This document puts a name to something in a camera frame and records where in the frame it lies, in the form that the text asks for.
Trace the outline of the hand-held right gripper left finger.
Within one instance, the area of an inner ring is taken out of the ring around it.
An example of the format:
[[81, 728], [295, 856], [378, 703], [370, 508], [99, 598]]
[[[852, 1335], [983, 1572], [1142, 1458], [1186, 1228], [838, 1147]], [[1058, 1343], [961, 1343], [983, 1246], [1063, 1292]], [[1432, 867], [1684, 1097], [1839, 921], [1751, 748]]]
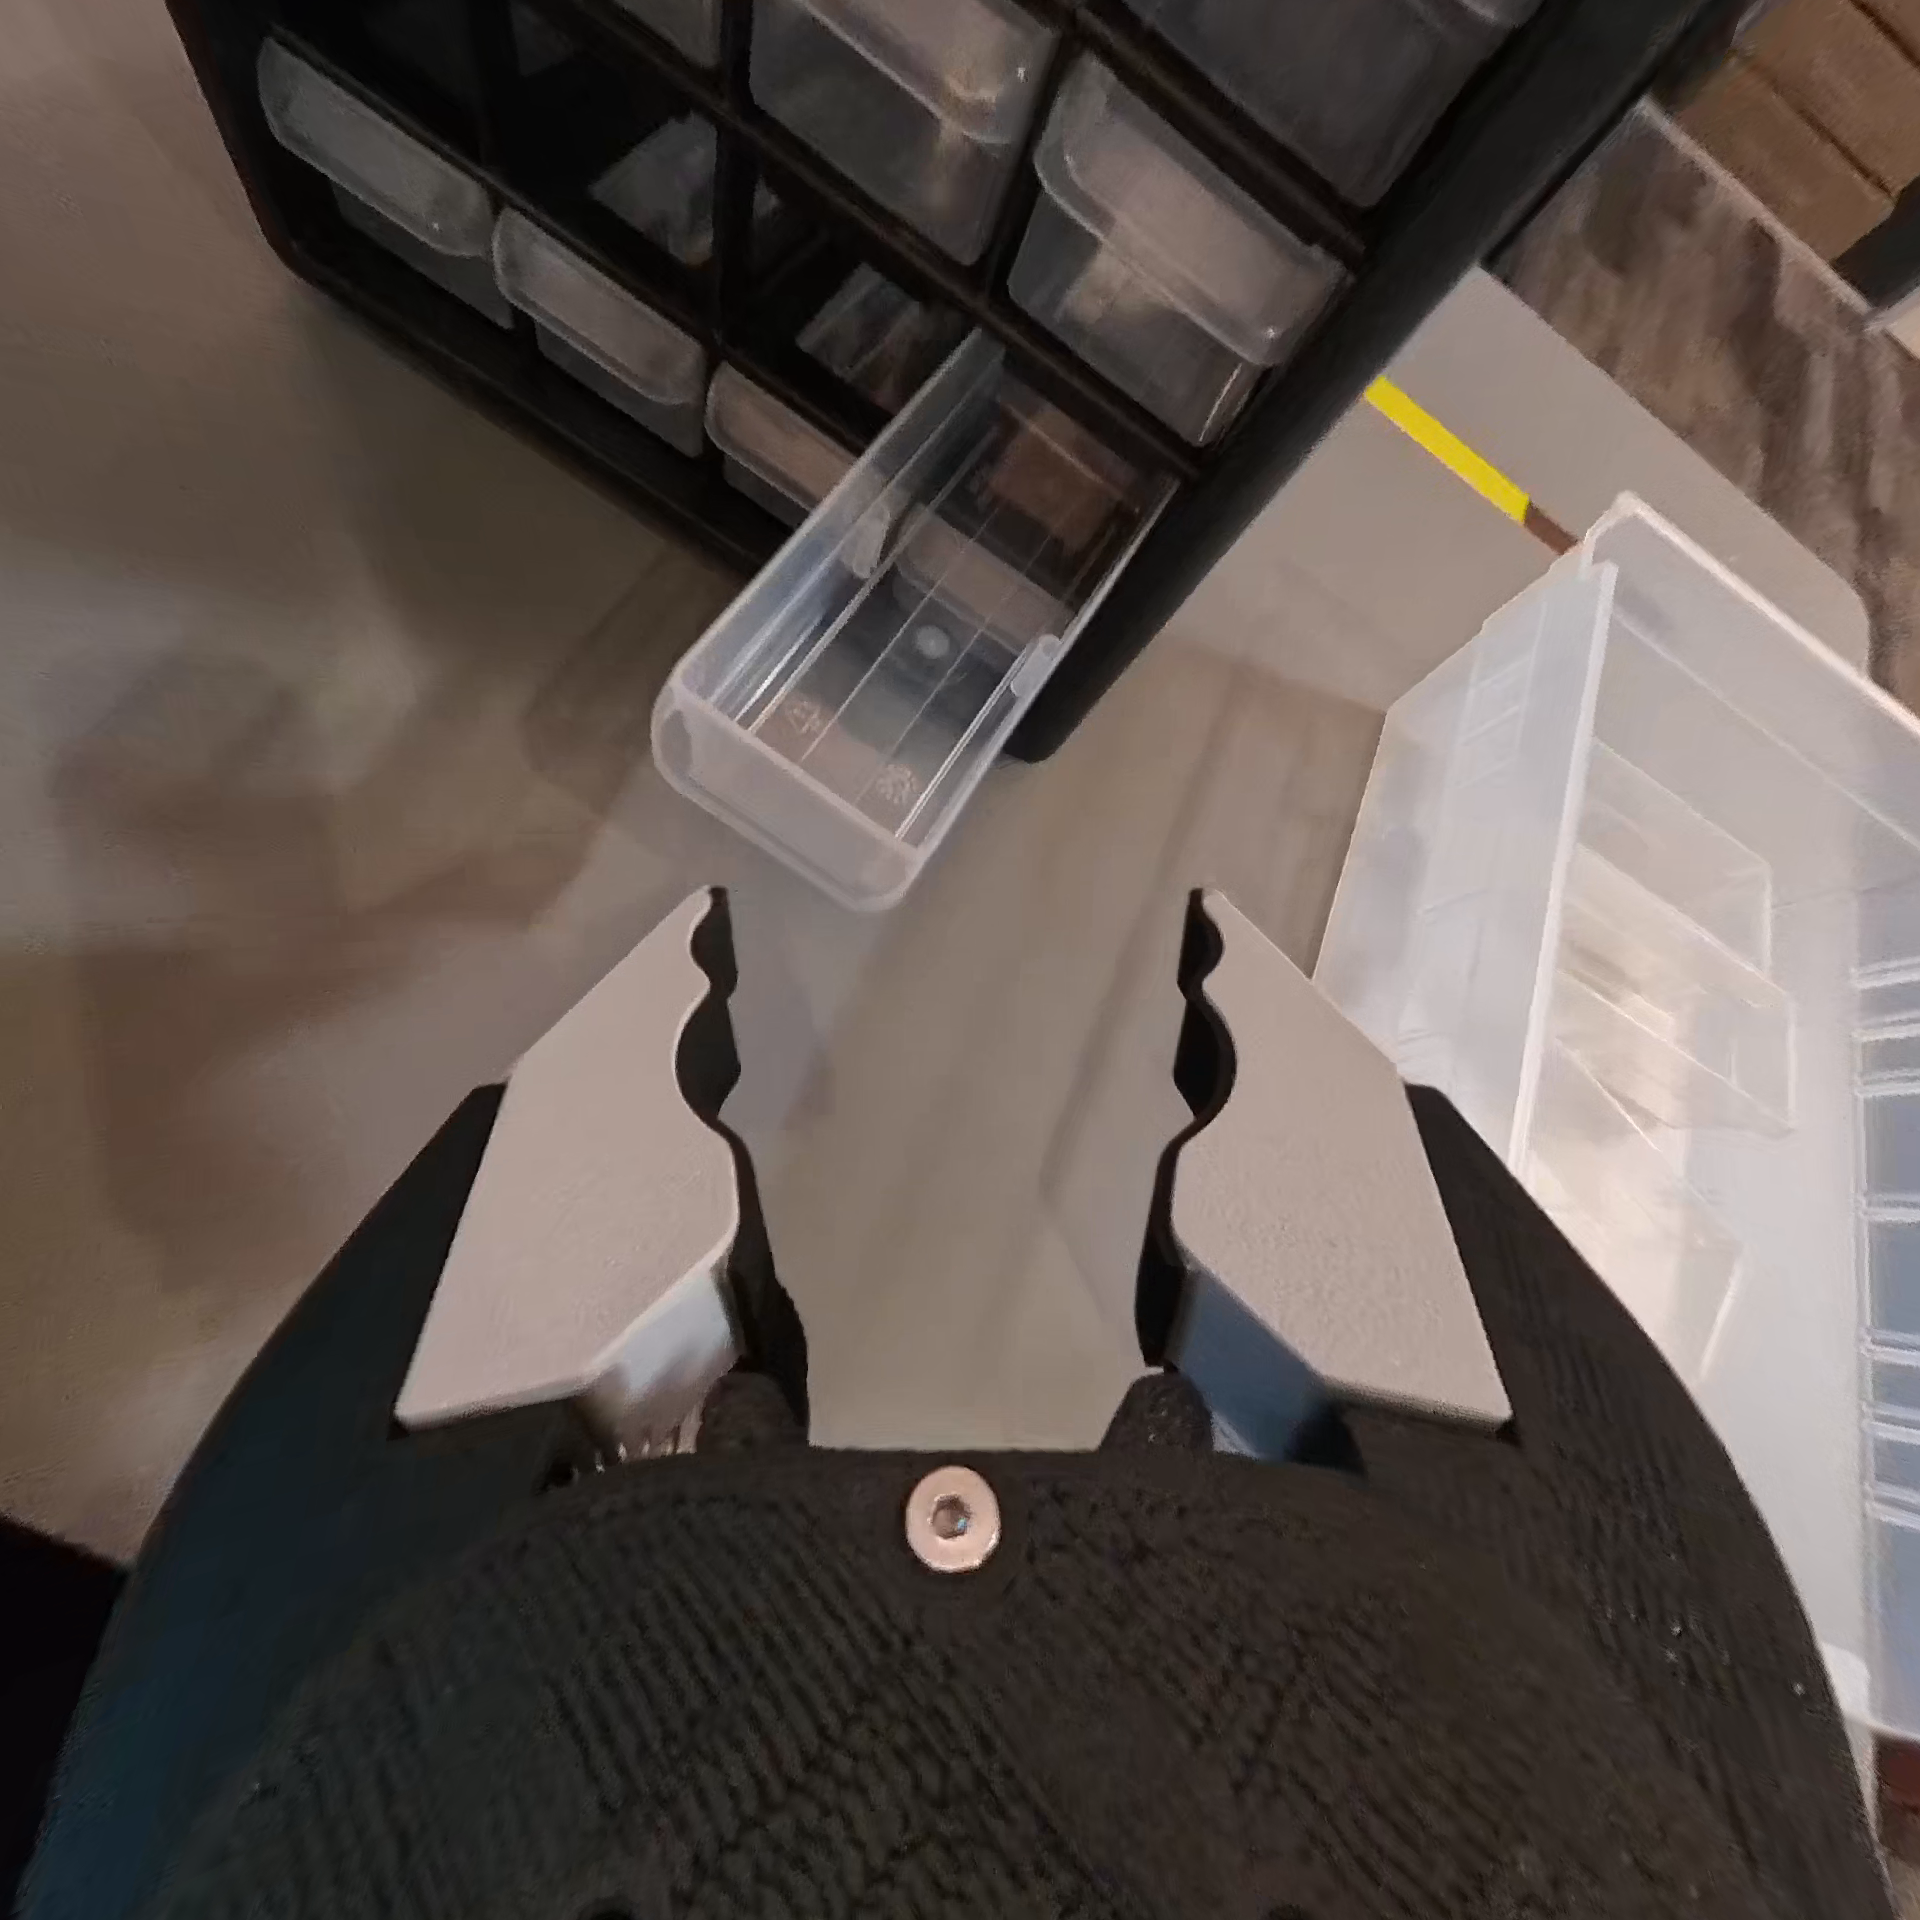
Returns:
[[562, 1406], [679, 1433], [744, 1353], [723, 890], [678, 903], [510, 1071], [401, 1386], [409, 1433]]

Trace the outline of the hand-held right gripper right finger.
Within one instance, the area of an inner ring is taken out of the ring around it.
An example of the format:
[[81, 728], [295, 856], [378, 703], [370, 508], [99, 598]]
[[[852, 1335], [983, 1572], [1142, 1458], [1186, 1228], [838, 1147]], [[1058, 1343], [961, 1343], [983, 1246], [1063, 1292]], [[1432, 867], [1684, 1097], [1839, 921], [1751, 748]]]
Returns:
[[1396, 1068], [1225, 894], [1190, 894], [1143, 1358], [1217, 1433], [1350, 1408], [1498, 1433], [1512, 1401]]

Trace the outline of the clear plastic storage bin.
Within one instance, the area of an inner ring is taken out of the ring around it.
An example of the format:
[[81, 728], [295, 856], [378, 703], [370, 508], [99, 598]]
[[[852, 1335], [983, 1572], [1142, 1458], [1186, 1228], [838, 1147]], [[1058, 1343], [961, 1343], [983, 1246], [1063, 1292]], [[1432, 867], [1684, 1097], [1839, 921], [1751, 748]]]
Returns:
[[[1551, 1034], [1606, 743], [1771, 867], [1785, 1136], [1676, 1131]], [[1705, 1410], [1841, 1690], [1918, 1734], [1918, 729], [1634, 497], [1384, 720], [1314, 980], [1456, 1111]]]

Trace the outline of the black drawer cabinet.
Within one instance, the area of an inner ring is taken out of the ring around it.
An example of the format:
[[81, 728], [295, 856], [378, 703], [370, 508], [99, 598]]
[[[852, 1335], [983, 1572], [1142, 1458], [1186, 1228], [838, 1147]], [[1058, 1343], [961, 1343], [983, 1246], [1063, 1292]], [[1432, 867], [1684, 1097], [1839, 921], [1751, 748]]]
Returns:
[[[431, 184], [512, 211], [689, 340], [851, 448], [884, 420], [800, 346], [803, 298], [876, 268], [982, 330], [1107, 448], [1172, 486], [1169, 515], [1023, 720], [1043, 762], [1280, 497], [1456, 284], [1572, 178], [1745, 4], [167, 4], [280, 260], [387, 348], [657, 528], [753, 577], [778, 521], [716, 451], [595, 399], [446, 272], [402, 263], [299, 152], [288, 83]], [[1324, 259], [1303, 340], [1219, 432], [1175, 426], [1090, 346], [1018, 303], [1040, 238], [1040, 145], [1070, 80], [1108, 80]]]

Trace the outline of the yellow tape strip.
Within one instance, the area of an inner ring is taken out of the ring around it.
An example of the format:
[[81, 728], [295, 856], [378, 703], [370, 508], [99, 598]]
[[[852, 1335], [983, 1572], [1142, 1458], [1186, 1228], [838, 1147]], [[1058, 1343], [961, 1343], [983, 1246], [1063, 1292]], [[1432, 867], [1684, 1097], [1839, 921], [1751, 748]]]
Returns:
[[1577, 537], [1552, 520], [1529, 492], [1514, 482], [1491, 459], [1480, 455], [1466, 440], [1403, 394], [1391, 377], [1379, 375], [1364, 391], [1367, 404], [1391, 420], [1406, 441], [1435, 459], [1464, 488], [1476, 495], [1505, 520], [1519, 524], [1554, 556], [1568, 553]]

